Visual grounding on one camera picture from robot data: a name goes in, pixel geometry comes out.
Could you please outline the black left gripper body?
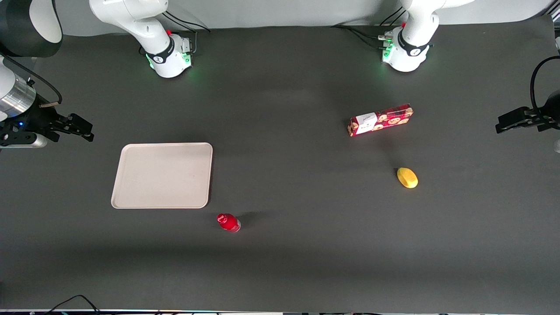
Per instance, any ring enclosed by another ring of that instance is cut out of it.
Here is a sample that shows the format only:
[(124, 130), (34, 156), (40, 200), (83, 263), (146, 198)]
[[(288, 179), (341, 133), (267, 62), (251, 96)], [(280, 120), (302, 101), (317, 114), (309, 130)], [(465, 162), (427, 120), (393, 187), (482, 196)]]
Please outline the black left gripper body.
[(536, 106), (536, 98), (534, 89), (531, 89), (531, 104), (533, 112), (536, 115), (532, 127), (537, 127), (539, 132), (546, 131), (550, 128), (560, 130), (560, 90), (552, 92), (546, 100), (544, 106)]

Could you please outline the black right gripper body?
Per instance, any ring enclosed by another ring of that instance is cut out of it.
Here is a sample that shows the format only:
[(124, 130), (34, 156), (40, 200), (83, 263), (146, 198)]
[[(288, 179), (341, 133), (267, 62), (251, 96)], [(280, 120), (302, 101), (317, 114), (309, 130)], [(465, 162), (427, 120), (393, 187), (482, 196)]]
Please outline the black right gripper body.
[(36, 142), (40, 137), (57, 142), (54, 127), (65, 127), (64, 116), (55, 108), (34, 105), (26, 112), (1, 122), (1, 142)]

